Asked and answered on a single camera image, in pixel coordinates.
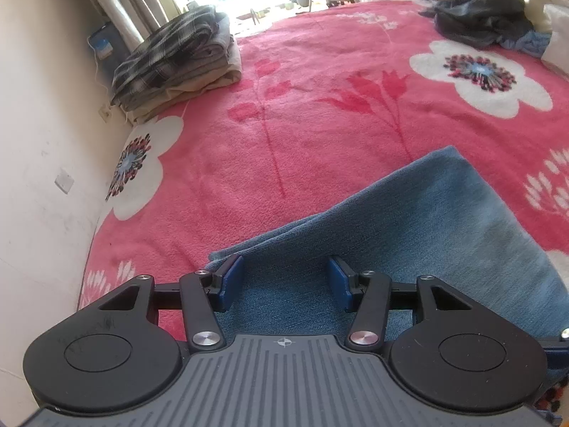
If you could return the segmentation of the black computer tower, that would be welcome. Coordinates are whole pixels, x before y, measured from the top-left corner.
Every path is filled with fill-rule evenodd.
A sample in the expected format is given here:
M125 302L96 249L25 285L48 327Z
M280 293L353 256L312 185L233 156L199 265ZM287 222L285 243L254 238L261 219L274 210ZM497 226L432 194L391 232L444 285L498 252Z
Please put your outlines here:
M112 22L106 22L88 37L88 46L95 53L97 79L110 89L117 67L130 55L126 43Z

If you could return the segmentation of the dark blue clothes pile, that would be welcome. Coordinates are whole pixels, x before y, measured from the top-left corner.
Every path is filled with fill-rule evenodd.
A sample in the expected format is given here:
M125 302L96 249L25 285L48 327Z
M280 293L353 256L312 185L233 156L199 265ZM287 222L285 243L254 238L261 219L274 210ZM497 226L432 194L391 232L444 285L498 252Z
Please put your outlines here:
M441 36L476 49L498 45L540 59L551 42L527 18L524 0L437 0L420 15Z

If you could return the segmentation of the white wall socket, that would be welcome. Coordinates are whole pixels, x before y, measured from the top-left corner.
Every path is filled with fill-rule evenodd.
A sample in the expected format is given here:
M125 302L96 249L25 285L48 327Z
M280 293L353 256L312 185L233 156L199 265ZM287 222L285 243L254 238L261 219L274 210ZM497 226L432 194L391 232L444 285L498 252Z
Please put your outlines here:
M102 118L103 121L108 122L109 119L112 117L112 111L110 107L106 104L103 104L99 107L99 116Z

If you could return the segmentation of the white blank wall plate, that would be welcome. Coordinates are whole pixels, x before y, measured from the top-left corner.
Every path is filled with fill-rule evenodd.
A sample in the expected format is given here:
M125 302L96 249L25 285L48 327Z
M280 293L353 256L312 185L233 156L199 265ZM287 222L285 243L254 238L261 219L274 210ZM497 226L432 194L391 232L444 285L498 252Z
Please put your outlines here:
M74 178L65 169L61 169L56 175L54 183L59 190L67 195L73 187Z

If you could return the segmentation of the blue denim jeans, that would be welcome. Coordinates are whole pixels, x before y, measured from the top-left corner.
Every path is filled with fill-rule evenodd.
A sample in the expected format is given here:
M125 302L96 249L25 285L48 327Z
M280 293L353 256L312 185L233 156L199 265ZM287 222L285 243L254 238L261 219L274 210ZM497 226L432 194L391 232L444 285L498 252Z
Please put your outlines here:
M218 317L226 337L334 334L352 318L332 297L329 257L397 283L432 275L535 338L568 325L554 265L498 194L452 147L433 151L330 209L212 253L244 259L243 287Z

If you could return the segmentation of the pink floral fleece blanket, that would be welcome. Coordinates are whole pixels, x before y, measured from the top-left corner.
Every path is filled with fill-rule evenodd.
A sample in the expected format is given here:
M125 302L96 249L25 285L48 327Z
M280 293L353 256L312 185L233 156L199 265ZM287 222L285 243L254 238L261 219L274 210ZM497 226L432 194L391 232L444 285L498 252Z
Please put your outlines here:
M159 283L455 148L568 292L568 84L540 61L439 36L410 1L287 19L239 44L233 85L136 125L80 295Z

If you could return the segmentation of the folded beige grey clothes stack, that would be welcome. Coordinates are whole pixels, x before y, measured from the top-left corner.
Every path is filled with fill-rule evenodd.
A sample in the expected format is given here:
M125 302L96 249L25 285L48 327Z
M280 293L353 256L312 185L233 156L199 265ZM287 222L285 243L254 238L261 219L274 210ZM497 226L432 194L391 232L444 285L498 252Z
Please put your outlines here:
M200 48L163 86L147 89L129 101L122 100L122 111L130 121L148 121L172 105L241 80L241 55L230 33L229 18L224 14L216 17L218 30L212 41Z

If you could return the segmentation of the white fleece robe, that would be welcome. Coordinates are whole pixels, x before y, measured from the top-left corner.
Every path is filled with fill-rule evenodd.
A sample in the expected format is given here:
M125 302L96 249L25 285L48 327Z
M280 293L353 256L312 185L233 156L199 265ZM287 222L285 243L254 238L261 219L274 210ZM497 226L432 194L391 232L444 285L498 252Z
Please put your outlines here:
M568 0L524 0L525 14L536 31L551 36L542 61L568 79Z

